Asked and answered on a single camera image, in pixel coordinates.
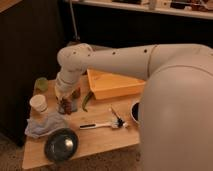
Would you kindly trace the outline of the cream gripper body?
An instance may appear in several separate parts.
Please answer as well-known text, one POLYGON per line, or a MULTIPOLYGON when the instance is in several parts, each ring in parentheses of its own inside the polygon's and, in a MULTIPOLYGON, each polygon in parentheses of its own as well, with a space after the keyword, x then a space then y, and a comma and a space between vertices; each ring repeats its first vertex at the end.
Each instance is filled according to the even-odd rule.
POLYGON ((62 99, 68 99, 71 96, 70 92, 62 92, 58 88, 55 88, 55 96, 58 101, 61 101, 62 99))

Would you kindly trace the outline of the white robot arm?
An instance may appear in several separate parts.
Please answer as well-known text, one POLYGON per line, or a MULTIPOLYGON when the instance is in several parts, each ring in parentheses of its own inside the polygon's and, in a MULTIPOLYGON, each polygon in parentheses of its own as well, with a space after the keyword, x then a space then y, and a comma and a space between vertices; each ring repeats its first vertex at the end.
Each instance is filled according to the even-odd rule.
POLYGON ((95 69, 146 82, 139 106, 142 171, 213 171, 213 48, 160 44, 94 51, 61 49, 58 98, 95 69))

